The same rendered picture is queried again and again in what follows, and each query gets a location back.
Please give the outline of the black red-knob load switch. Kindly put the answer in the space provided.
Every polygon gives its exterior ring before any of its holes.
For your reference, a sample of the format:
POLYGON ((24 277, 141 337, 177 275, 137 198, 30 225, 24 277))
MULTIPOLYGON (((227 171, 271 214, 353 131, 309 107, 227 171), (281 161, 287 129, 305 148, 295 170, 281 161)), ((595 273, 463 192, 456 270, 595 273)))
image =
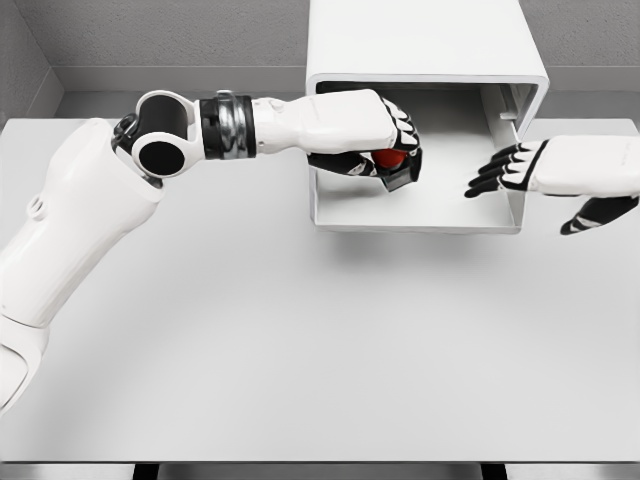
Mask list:
POLYGON ((385 188, 393 192, 407 184, 417 182, 422 167, 422 149, 406 152, 394 149, 371 153, 372 160, 385 188))

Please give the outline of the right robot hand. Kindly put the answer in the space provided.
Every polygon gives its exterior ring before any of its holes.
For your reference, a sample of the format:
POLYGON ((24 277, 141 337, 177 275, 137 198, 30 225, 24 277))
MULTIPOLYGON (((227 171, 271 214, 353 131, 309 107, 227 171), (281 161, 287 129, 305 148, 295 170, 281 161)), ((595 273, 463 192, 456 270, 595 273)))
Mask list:
POLYGON ((559 135, 507 146, 477 171, 465 196, 498 190, 586 196, 561 226, 564 236, 607 225, 640 206, 640 136, 559 135))

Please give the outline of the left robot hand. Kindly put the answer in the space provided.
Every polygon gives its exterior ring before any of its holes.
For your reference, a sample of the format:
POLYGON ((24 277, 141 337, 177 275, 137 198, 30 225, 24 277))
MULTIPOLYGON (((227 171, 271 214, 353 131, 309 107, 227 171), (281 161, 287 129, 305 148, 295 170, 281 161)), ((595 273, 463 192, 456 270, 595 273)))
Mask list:
POLYGON ((372 152, 421 148, 410 115, 371 89, 318 94, 304 101, 314 108, 301 136, 312 167, 381 179, 372 152))

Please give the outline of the white storage cabinet shell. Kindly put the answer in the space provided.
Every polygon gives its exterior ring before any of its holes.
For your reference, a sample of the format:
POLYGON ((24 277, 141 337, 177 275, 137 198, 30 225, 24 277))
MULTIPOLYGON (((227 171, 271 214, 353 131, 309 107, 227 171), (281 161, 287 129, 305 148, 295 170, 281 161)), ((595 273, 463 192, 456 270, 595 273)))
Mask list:
POLYGON ((322 82, 509 85, 518 134, 549 89, 519 0, 311 0, 306 93, 322 82))

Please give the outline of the white cabinet drawer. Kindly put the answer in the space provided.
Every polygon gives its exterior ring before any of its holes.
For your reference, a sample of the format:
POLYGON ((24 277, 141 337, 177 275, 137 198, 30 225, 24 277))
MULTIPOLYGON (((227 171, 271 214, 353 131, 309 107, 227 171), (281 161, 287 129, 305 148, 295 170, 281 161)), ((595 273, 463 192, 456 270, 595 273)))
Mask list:
POLYGON ((310 174, 311 217, 326 230, 512 234, 525 195, 500 190, 467 198, 468 183, 499 149, 518 142, 515 102, 499 84, 375 83, 407 112, 420 137, 417 182, 394 192, 374 178, 310 174))

